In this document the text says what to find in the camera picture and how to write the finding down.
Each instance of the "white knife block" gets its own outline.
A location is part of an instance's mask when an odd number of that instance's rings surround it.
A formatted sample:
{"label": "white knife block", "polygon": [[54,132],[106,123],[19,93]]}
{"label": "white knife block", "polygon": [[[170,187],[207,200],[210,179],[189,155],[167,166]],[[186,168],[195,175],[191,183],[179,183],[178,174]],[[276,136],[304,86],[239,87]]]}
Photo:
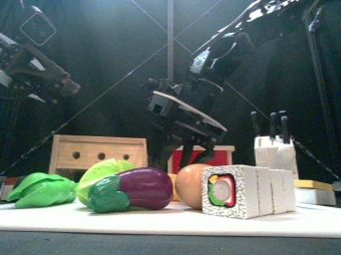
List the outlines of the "white knife block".
{"label": "white knife block", "polygon": [[289,170],[294,178],[298,179],[296,150],[292,140],[289,144],[285,144],[280,136],[276,139],[272,139],[270,136],[258,136],[254,139],[254,157],[255,166]]}

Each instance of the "toy vegetable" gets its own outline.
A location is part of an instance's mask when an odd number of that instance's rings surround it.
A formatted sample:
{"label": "toy vegetable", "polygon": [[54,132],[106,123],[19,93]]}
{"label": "toy vegetable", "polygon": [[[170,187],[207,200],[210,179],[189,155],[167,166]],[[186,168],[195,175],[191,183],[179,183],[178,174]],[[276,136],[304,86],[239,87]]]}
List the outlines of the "toy vegetable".
{"label": "toy vegetable", "polygon": [[123,211],[128,206],[158,210],[171,202],[171,178],[158,168],[135,168],[98,181],[88,197],[87,206],[98,213]]}
{"label": "toy vegetable", "polygon": [[86,171],[76,188],[76,196],[83,204],[87,205],[91,186],[106,176],[130,170],[135,166],[126,160],[114,158],[100,161]]}
{"label": "toy vegetable", "polygon": [[76,198],[76,183],[59,174],[35,172],[9,192],[8,201],[17,200],[16,207],[46,207],[70,203]]}

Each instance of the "yellow object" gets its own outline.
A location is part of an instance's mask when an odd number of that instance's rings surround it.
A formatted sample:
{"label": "yellow object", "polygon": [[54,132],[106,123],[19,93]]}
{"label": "yellow object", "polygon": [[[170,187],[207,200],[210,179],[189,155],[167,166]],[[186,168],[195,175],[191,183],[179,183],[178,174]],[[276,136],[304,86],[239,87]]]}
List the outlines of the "yellow object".
{"label": "yellow object", "polygon": [[209,178],[209,183],[214,183],[217,180],[218,180],[218,175],[213,175],[213,176]]}
{"label": "yellow object", "polygon": [[177,193],[175,193],[175,174],[174,173],[169,173],[171,182],[173,182],[173,200],[171,201],[179,201]]}
{"label": "yellow object", "polygon": [[304,187],[304,188],[314,188],[314,189],[321,189],[321,190],[329,190],[333,191],[333,185],[310,180],[310,179],[296,179],[294,180],[294,186],[296,187]]}

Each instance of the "white box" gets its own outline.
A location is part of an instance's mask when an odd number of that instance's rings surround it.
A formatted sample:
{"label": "white box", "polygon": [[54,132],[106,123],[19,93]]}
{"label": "white box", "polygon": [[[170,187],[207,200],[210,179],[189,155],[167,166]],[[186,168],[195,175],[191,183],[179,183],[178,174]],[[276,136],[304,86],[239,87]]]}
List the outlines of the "white box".
{"label": "white box", "polygon": [[336,193],[330,190],[294,188],[296,202],[318,205],[336,205]]}
{"label": "white box", "polygon": [[281,172],[286,211],[296,211],[294,174],[289,170],[282,170]]}
{"label": "white box", "polygon": [[286,212],[282,170],[270,169],[273,214]]}
{"label": "white box", "polygon": [[259,215],[254,166],[225,165],[203,169],[202,212],[241,219]]}
{"label": "white box", "polygon": [[258,136],[254,139],[254,158],[257,166],[290,170],[294,178],[298,178],[293,141],[286,144],[280,136],[276,139],[269,136]]}
{"label": "white box", "polygon": [[273,213],[270,172],[268,167],[257,167],[255,171],[259,216],[263,216]]}

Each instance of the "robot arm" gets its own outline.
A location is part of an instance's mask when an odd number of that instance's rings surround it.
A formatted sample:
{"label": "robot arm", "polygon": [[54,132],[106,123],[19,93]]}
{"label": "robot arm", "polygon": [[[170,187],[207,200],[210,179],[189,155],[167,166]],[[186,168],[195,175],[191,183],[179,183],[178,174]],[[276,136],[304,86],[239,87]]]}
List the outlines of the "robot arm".
{"label": "robot arm", "polygon": [[0,34],[0,83],[21,96],[56,103],[80,86],[71,75],[29,44],[19,45]]}
{"label": "robot arm", "polygon": [[202,146],[205,152],[191,163],[213,158],[213,148],[222,141],[226,128],[209,117],[209,112],[223,92],[225,81],[253,49],[282,34],[281,26],[266,27],[261,33],[258,28],[278,17],[281,20],[290,17],[288,10],[300,3],[300,0],[254,1],[191,55],[185,83],[175,86],[170,81],[151,80],[148,110],[157,116],[154,126],[161,138],[152,155],[157,166],[167,167],[171,153],[181,145],[179,168],[190,163],[194,145]]}

